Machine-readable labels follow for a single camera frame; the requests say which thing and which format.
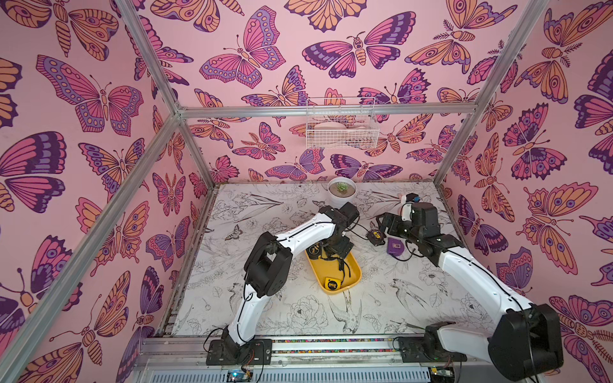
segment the potted succulent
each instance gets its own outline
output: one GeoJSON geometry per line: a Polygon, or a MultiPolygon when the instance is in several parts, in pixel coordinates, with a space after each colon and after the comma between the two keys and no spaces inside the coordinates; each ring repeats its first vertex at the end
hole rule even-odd
{"type": "Polygon", "coordinates": [[[356,196],[356,183],[346,177],[336,177],[328,183],[330,206],[340,209],[356,196]]]}

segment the butterfly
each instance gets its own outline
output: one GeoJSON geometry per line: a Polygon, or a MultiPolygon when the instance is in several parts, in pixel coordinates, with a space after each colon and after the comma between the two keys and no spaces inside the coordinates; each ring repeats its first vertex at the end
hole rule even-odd
{"type": "MultiPolygon", "coordinates": [[[[237,0],[219,1],[229,10],[245,16],[237,0]]],[[[156,16],[181,21],[191,21],[199,14],[200,16],[194,21],[194,28],[202,32],[214,32],[221,21],[215,0],[195,0],[191,2],[155,0],[151,4],[151,12],[156,16]],[[205,3],[204,12],[200,13],[205,3]]]]}
{"type": "Polygon", "coordinates": [[[206,182],[196,173],[189,174],[189,181],[194,185],[194,195],[200,199],[203,195],[206,197],[208,194],[208,188],[206,182]]]}
{"type": "MultiPolygon", "coordinates": [[[[436,35],[434,40],[453,39],[464,42],[472,41],[475,35],[461,29],[480,29],[495,25],[509,17],[517,6],[511,6],[498,13],[492,11],[492,6],[486,2],[477,5],[477,0],[447,0],[447,10],[458,30],[447,20],[443,20],[444,33],[436,35]]],[[[443,65],[459,63],[462,73],[466,74],[470,68],[470,53],[459,42],[453,39],[443,40],[428,45],[408,55],[405,61],[419,65],[432,65],[443,61],[443,65]]]]}
{"type": "Polygon", "coordinates": [[[249,135],[253,139],[253,141],[241,141],[246,146],[243,148],[238,148],[232,150],[232,153],[237,154],[239,156],[249,156],[253,159],[260,159],[262,156],[264,159],[269,161],[274,161],[275,157],[273,154],[277,154],[278,151],[285,152],[285,146],[280,144],[281,137],[274,134],[270,125],[267,123],[260,123],[260,140],[254,133],[249,132],[249,135]]]}
{"type": "Polygon", "coordinates": [[[136,364],[136,359],[140,354],[140,345],[144,343],[144,340],[153,336],[155,329],[151,326],[147,326],[153,322],[153,313],[160,310],[164,304],[162,295],[164,294],[164,285],[159,283],[158,273],[151,266],[145,270],[145,276],[143,277],[143,283],[140,286],[140,313],[136,313],[136,322],[134,326],[138,325],[132,338],[128,341],[126,350],[123,352],[121,361],[119,363],[119,369],[117,370],[117,378],[115,383],[123,383],[132,373],[136,364]]]}
{"type": "Polygon", "coordinates": [[[238,236],[243,233],[242,230],[238,227],[238,225],[234,226],[234,230],[226,237],[226,241],[229,240],[238,240],[238,236]]]}
{"type": "Polygon", "coordinates": [[[482,224],[482,218],[479,217],[470,205],[470,202],[463,195],[458,195],[458,223],[462,228],[464,235],[470,233],[474,237],[474,248],[481,250],[484,256],[492,252],[500,252],[509,246],[501,232],[494,229],[492,226],[482,224]]]}
{"type": "Polygon", "coordinates": [[[298,65],[294,65],[292,69],[285,75],[283,79],[283,85],[281,86],[281,92],[279,87],[276,87],[275,95],[272,94],[249,94],[241,98],[247,104],[254,107],[290,107],[290,106],[303,106],[314,105],[309,101],[309,97],[305,88],[307,83],[302,77],[302,72],[298,65]]]}
{"type": "MultiPolygon", "coordinates": [[[[77,221],[81,224],[81,231],[88,233],[98,219],[98,216],[102,213],[102,209],[83,197],[78,199],[76,209],[78,212],[77,221]]],[[[114,229],[111,229],[101,249],[98,250],[98,254],[94,259],[96,266],[91,271],[90,276],[96,274],[98,267],[112,261],[117,253],[120,253],[124,258],[134,258],[136,263],[138,263],[139,259],[136,257],[136,252],[140,249],[140,235],[145,230],[148,218],[149,203],[147,201],[144,201],[132,210],[128,219],[126,219],[126,212],[124,211],[121,222],[114,229]]]]}
{"type": "Polygon", "coordinates": [[[591,4],[579,12],[576,18],[571,12],[562,16],[559,20],[552,20],[552,11],[549,8],[545,13],[543,25],[545,37],[560,48],[567,45],[569,47],[564,49],[564,52],[554,47],[543,49],[541,54],[546,59],[553,60],[532,65],[519,75],[514,86],[528,80],[533,88],[540,85],[541,94],[546,98],[565,104],[568,101],[568,85],[566,84],[564,71],[562,71],[562,67],[556,59],[560,58],[560,62],[564,66],[570,67],[570,60],[564,53],[577,50],[582,43],[573,43],[607,21],[611,15],[613,15],[613,2],[591,4]]]}
{"type": "Polygon", "coordinates": [[[128,289],[130,288],[130,271],[123,273],[113,285],[107,296],[93,328],[90,328],[91,317],[87,326],[80,332],[66,331],[49,339],[52,342],[65,333],[82,335],[83,339],[51,351],[31,361],[19,377],[18,383],[34,381],[75,382],[83,365],[83,351],[86,348],[89,359],[102,365],[102,346],[96,335],[104,338],[117,335],[128,322],[128,289]]]}
{"type": "Polygon", "coordinates": [[[611,341],[613,334],[607,330],[588,330],[586,326],[600,327],[613,322],[613,302],[591,302],[571,295],[568,303],[561,297],[550,297],[549,303],[560,313],[560,330],[566,351],[583,363],[595,382],[608,383],[606,369],[586,340],[590,340],[598,353],[610,361],[611,355],[598,341],[611,341]]]}
{"type": "MultiPolygon", "coordinates": [[[[189,82],[187,80],[185,80],[183,77],[179,76],[175,72],[172,72],[170,69],[168,69],[168,68],[172,68],[172,64],[169,63],[169,61],[173,63],[191,63],[194,61],[194,59],[192,59],[189,56],[186,56],[185,54],[179,51],[174,50],[173,48],[163,47],[164,43],[162,43],[162,40],[159,38],[158,33],[155,31],[155,29],[153,29],[149,19],[144,16],[139,16],[139,17],[140,17],[140,23],[145,29],[147,37],[149,38],[149,42],[151,43],[151,46],[153,47],[153,50],[155,51],[156,56],[159,60],[159,64],[162,67],[162,71],[166,75],[166,79],[168,79],[168,81],[171,83],[189,85],[189,82]]],[[[140,49],[136,45],[134,38],[132,38],[132,34],[130,33],[130,30],[128,30],[128,26],[126,26],[126,32],[128,32],[128,37],[130,37],[132,48],[134,49],[134,53],[136,53],[136,56],[137,56],[136,62],[134,63],[134,79],[137,81],[140,80],[145,74],[145,72],[147,73],[147,77],[151,76],[151,74],[149,73],[149,68],[147,68],[147,63],[143,59],[143,56],[140,52],[140,49]]],[[[153,99],[155,99],[157,93],[158,93],[158,86],[155,84],[152,78],[151,79],[151,94],[153,96],[153,99]]]]}
{"type": "MultiPolygon", "coordinates": [[[[492,138],[490,138],[483,154],[479,154],[477,158],[474,160],[474,168],[477,170],[477,173],[485,176],[482,180],[477,181],[474,186],[476,188],[485,188],[483,195],[481,196],[481,207],[488,213],[491,213],[492,210],[503,219],[514,222],[515,221],[515,213],[513,213],[513,209],[507,201],[506,197],[496,185],[495,183],[502,185],[498,182],[496,178],[496,174],[494,174],[494,169],[496,167],[496,159],[498,158],[498,133],[492,134],[492,138]]],[[[500,159],[500,168],[498,171],[502,169],[502,158],[500,159]]]]}
{"type": "Polygon", "coordinates": [[[333,64],[328,72],[330,78],[353,77],[356,75],[356,58],[357,62],[364,66],[368,55],[372,65],[376,69],[381,69],[386,62],[400,57],[400,49],[377,44],[404,44],[413,30],[413,25],[415,25],[414,12],[399,13],[375,26],[364,41],[359,37],[364,33],[362,31],[355,37],[347,37],[353,39],[353,44],[344,41],[318,42],[306,47],[302,51],[302,56],[321,70],[326,70],[333,64]]]}
{"type": "Polygon", "coordinates": [[[524,188],[524,191],[528,194],[528,209],[532,217],[526,219],[523,231],[516,234],[523,233],[533,245],[540,245],[541,251],[547,254],[547,258],[557,267],[561,267],[566,274],[577,275],[577,263],[573,253],[554,227],[560,229],[558,225],[560,221],[572,221],[558,217],[570,214],[585,205],[598,192],[598,187],[590,185],[589,182],[583,184],[575,182],[553,188],[551,192],[538,189],[530,193],[528,188],[524,188]]]}
{"type": "Polygon", "coordinates": [[[139,115],[139,107],[144,102],[138,89],[123,85],[107,94],[106,87],[102,89],[98,85],[98,93],[79,71],[58,59],[43,55],[38,55],[36,69],[51,81],[60,99],[76,105],[75,112],[83,132],[102,132],[104,121],[110,119],[115,133],[130,136],[130,118],[139,115]]]}
{"type": "MultiPolygon", "coordinates": [[[[436,92],[436,95],[440,102],[450,102],[453,104],[459,102],[474,102],[479,95],[479,88],[471,90],[468,94],[462,89],[460,89],[460,92],[464,93],[464,96],[460,96],[458,92],[451,88],[440,88],[438,92],[436,92]]],[[[447,116],[448,114],[449,113],[441,113],[441,116],[447,116]]]]}
{"type": "MultiPolygon", "coordinates": [[[[408,75],[406,75],[402,84],[398,89],[398,95],[396,96],[396,86],[398,83],[394,83],[394,91],[390,92],[386,86],[383,88],[389,93],[389,96],[377,89],[373,88],[360,88],[360,93],[357,97],[360,97],[360,104],[372,105],[372,104],[423,104],[425,102],[425,92],[428,90],[430,83],[424,78],[424,73],[415,68],[408,75]]],[[[380,124],[389,118],[389,115],[377,115],[377,122],[380,124]]]]}
{"type": "Polygon", "coordinates": [[[0,207],[15,209],[12,192],[30,210],[44,213],[51,198],[62,195],[66,187],[57,178],[29,175],[61,174],[65,158],[66,143],[58,132],[36,133],[13,144],[0,157],[0,176],[28,176],[7,178],[6,185],[0,183],[0,207]]]}
{"type": "Polygon", "coordinates": [[[532,271],[532,253],[523,246],[519,248],[517,253],[509,256],[509,262],[502,264],[496,263],[496,274],[498,275],[498,279],[512,287],[518,294],[522,294],[524,297],[526,293],[532,290],[532,287],[526,292],[522,290],[530,282],[532,271]]]}
{"type": "MultiPolygon", "coordinates": [[[[579,216],[579,218],[588,221],[594,226],[592,233],[605,241],[613,243],[613,217],[605,217],[600,221],[587,216],[579,216]]],[[[613,249],[602,249],[601,251],[607,254],[613,254],[613,249]]],[[[602,266],[600,268],[600,272],[603,274],[602,279],[600,279],[598,282],[591,283],[592,286],[603,286],[609,283],[613,284],[613,262],[602,266]]]]}
{"type": "Polygon", "coordinates": [[[163,205],[164,214],[168,217],[173,210],[175,214],[179,214],[179,209],[181,208],[179,203],[183,200],[185,176],[181,177],[179,182],[177,182],[177,175],[175,174],[172,182],[170,182],[168,173],[166,173],[166,183],[157,173],[153,173],[152,177],[153,184],[158,189],[158,202],[163,205]]]}
{"type": "MultiPolygon", "coordinates": [[[[109,48],[104,45],[117,32],[119,21],[108,12],[98,9],[77,9],[68,12],[64,5],[68,1],[61,0],[53,4],[55,30],[59,47],[68,57],[71,46],[70,25],[83,48],[96,60],[104,61],[109,56],[109,48]]],[[[51,2],[44,0],[22,0],[0,2],[4,13],[14,22],[29,28],[41,28],[51,17],[51,2]]]]}
{"type": "MultiPolygon", "coordinates": [[[[336,89],[328,88],[326,89],[326,96],[323,101],[324,105],[345,105],[346,100],[343,98],[343,95],[340,94],[336,89]]],[[[334,115],[334,116],[314,116],[308,124],[299,124],[296,126],[292,126],[289,128],[293,134],[297,134],[301,137],[306,137],[307,126],[309,129],[312,129],[315,125],[319,123],[327,123],[330,121],[334,121],[337,123],[341,123],[346,127],[354,127],[356,125],[356,116],[355,115],[334,115]]]]}
{"type": "Polygon", "coordinates": [[[185,255],[185,239],[189,236],[189,217],[179,222],[174,234],[157,234],[147,240],[145,251],[151,253],[154,260],[161,259],[164,271],[172,266],[173,256],[181,258],[185,255]]]}
{"type": "Polygon", "coordinates": [[[362,177],[364,181],[379,181],[383,178],[390,178],[402,171],[398,165],[374,165],[363,161],[361,164],[357,159],[346,156],[344,154],[333,154],[330,156],[330,162],[338,176],[347,178],[362,177]]]}
{"type": "Polygon", "coordinates": [[[521,146],[513,155],[523,154],[511,166],[512,175],[518,180],[527,180],[532,174],[544,180],[552,170],[560,170],[566,162],[566,156],[557,150],[535,148],[535,145],[549,142],[536,142],[546,131],[543,130],[536,136],[545,122],[548,108],[549,104],[536,104],[534,109],[524,110],[519,122],[513,124],[504,134],[505,146],[521,146]]]}
{"type": "Polygon", "coordinates": [[[194,230],[196,229],[196,224],[198,223],[198,218],[200,218],[200,210],[196,208],[193,201],[189,202],[189,210],[192,219],[192,227],[194,230]]]}
{"type": "Polygon", "coordinates": [[[430,141],[431,148],[417,149],[406,154],[406,158],[415,158],[417,161],[424,161],[426,164],[437,164],[443,160],[443,154],[447,153],[449,145],[455,137],[456,131],[453,125],[446,125],[438,135],[438,144],[430,141]]]}
{"type": "MultiPolygon", "coordinates": [[[[31,314],[38,305],[37,300],[42,299],[71,256],[72,250],[67,250],[64,247],[64,240],[47,235],[34,256],[32,272],[30,273],[30,290],[26,290],[20,268],[17,269],[17,273],[21,276],[21,290],[12,290],[3,284],[0,284],[0,289],[19,294],[21,305],[27,308],[28,313],[31,314]]],[[[79,303],[82,286],[82,283],[77,285],[68,302],[64,305],[63,311],[68,311],[79,303]]],[[[26,316],[16,300],[0,297],[0,301],[2,302],[0,307],[0,328],[2,328],[0,332],[0,356],[2,356],[4,350],[25,322],[26,316]]]]}
{"type": "Polygon", "coordinates": [[[323,149],[307,149],[300,159],[294,160],[293,164],[274,166],[266,172],[269,177],[277,177],[281,180],[289,178],[292,181],[304,181],[307,178],[307,173],[319,174],[325,171],[321,161],[324,159],[323,149]]]}
{"type": "Polygon", "coordinates": [[[343,17],[358,17],[367,0],[289,0],[285,9],[300,16],[309,15],[309,24],[322,32],[335,31],[343,17]]]}
{"type": "MultiPolygon", "coordinates": [[[[602,62],[596,67],[592,79],[587,85],[587,89],[604,96],[613,102],[613,89],[611,88],[611,72],[613,72],[613,53],[606,55],[602,62]]],[[[588,126],[601,124],[595,132],[596,135],[603,135],[613,132],[613,105],[600,97],[584,94],[575,100],[575,110],[579,112],[575,127],[583,129],[588,126]]],[[[611,148],[613,148],[613,135],[606,137],[597,143],[589,152],[590,157],[597,158],[604,163],[603,169],[609,174],[613,174],[613,158],[611,148]]]]}
{"type": "Polygon", "coordinates": [[[221,156],[215,161],[215,167],[210,162],[211,177],[215,183],[228,182],[230,178],[238,177],[240,172],[236,166],[232,166],[230,158],[228,156],[221,156]]]}
{"type": "Polygon", "coordinates": [[[388,133],[385,138],[379,137],[377,139],[377,145],[372,149],[366,150],[365,154],[370,157],[375,157],[379,156],[380,154],[383,154],[383,152],[387,148],[388,142],[389,146],[391,146],[396,153],[400,153],[400,144],[398,143],[398,141],[406,143],[420,142],[425,137],[424,129],[431,119],[432,114],[421,114],[409,121],[398,131],[398,133],[396,133],[396,135],[394,135],[394,130],[396,129],[396,126],[398,126],[398,124],[396,124],[394,126],[394,130],[392,130],[391,133],[388,133]]]}
{"type": "Polygon", "coordinates": [[[249,180],[251,182],[264,182],[268,181],[264,179],[264,176],[258,173],[257,171],[249,168],[249,180]]]}
{"type": "Polygon", "coordinates": [[[119,157],[110,154],[108,151],[91,143],[81,142],[78,144],[81,152],[87,158],[89,166],[97,175],[102,176],[102,184],[108,193],[107,202],[115,195],[123,180],[134,169],[136,162],[145,153],[145,139],[138,138],[130,145],[126,155],[113,150],[119,157]]]}
{"type": "Polygon", "coordinates": [[[13,102],[7,90],[15,89],[17,81],[21,80],[21,65],[0,58],[0,128],[13,126],[13,119],[17,113],[17,104],[13,102]]]}
{"type": "MultiPolygon", "coordinates": [[[[201,91],[200,89],[194,89],[198,101],[205,108],[223,108],[224,104],[212,94],[201,91]]],[[[199,119],[200,124],[190,125],[189,128],[192,134],[196,137],[208,137],[212,140],[225,141],[228,148],[232,149],[234,146],[232,137],[222,131],[220,127],[229,129],[230,126],[227,123],[242,123],[250,119],[251,117],[215,117],[199,119]]]]}
{"type": "MultiPolygon", "coordinates": [[[[526,47],[526,44],[524,44],[519,49],[519,52],[517,53],[517,58],[519,59],[523,58],[521,51],[524,50],[525,47],[526,47]]],[[[487,54],[488,55],[499,55],[503,49],[504,49],[504,41],[500,40],[498,42],[498,48],[488,51],[487,54]]],[[[477,65],[474,66],[474,69],[473,69],[474,78],[472,77],[473,73],[471,73],[470,76],[468,77],[467,82],[469,84],[476,84],[477,82],[481,82],[485,80],[487,76],[489,75],[490,70],[496,63],[497,59],[498,59],[498,56],[494,56],[494,57],[489,57],[489,58],[481,60],[477,65]]],[[[515,81],[515,78],[517,77],[517,69],[518,69],[517,60],[515,59],[513,60],[513,63],[511,64],[511,67],[509,68],[509,70],[507,70],[506,75],[504,76],[504,79],[500,83],[500,91],[502,93],[506,93],[507,90],[509,90],[509,88],[511,87],[511,85],[513,85],[513,82],[515,81]]]]}
{"type": "Polygon", "coordinates": [[[477,138],[476,132],[468,137],[468,140],[466,140],[462,150],[460,150],[460,153],[458,154],[454,163],[451,165],[451,172],[460,177],[460,179],[464,181],[466,185],[468,185],[470,182],[470,171],[468,170],[468,164],[466,163],[467,161],[470,162],[470,156],[468,153],[473,149],[474,144],[477,143],[477,138]]]}
{"type": "Polygon", "coordinates": [[[257,68],[262,66],[264,69],[275,70],[285,63],[275,46],[280,35],[275,27],[275,17],[276,12],[267,6],[258,9],[245,26],[245,49],[239,46],[237,55],[228,53],[210,58],[200,68],[200,74],[207,80],[217,78],[227,83],[236,79],[251,89],[255,88],[262,81],[262,74],[257,68]]]}
{"type": "Polygon", "coordinates": [[[481,118],[481,122],[487,120],[485,123],[485,131],[489,132],[496,126],[496,121],[502,121],[511,116],[513,113],[513,107],[510,105],[498,105],[497,103],[502,101],[496,101],[496,94],[494,93],[493,98],[490,102],[487,103],[487,108],[483,113],[483,118],[481,118]]]}

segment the succulent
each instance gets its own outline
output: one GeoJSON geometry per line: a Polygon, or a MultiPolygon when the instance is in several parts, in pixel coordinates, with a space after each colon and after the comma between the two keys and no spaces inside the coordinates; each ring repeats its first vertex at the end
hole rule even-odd
{"type": "Polygon", "coordinates": [[[349,189],[349,185],[345,182],[337,182],[337,190],[339,193],[346,193],[347,189],[349,189]]]}

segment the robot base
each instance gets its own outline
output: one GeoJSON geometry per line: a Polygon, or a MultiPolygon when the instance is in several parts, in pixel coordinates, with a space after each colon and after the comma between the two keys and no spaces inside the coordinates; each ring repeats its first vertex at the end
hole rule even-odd
{"type": "Polygon", "coordinates": [[[242,365],[249,361],[251,351],[254,352],[252,365],[269,365],[272,355],[272,340],[257,339],[249,342],[238,350],[238,357],[236,358],[226,351],[223,341],[219,339],[211,341],[208,349],[207,366],[242,365]]]}

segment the floral tabletop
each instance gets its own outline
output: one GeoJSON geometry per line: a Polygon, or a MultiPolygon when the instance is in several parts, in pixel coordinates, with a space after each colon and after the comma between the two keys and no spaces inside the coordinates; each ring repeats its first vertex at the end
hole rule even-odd
{"type": "MultiPolygon", "coordinates": [[[[294,228],[327,204],[327,184],[226,184],[219,189],[200,244],[173,336],[206,335],[223,327],[240,310],[243,265],[259,235],[294,228]]],[[[441,197],[431,182],[359,183],[353,201],[360,224],[398,213],[399,194],[432,202],[442,232],[455,235],[441,197]]],[[[354,231],[365,236],[366,230],[354,231]]],[[[356,286],[328,296],[319,287],[306,254],[294,256],[287,283],[270,299],[257,325],[258,335],[336,335],[423,332],[428,324],[452,320],[493,331],[483,307],[448,274],[427,259],[399,262],[352,232],[352,253],[362,269],[356,286]]],[[[407,258],[410,250],[401,257],[407,258]]]]}

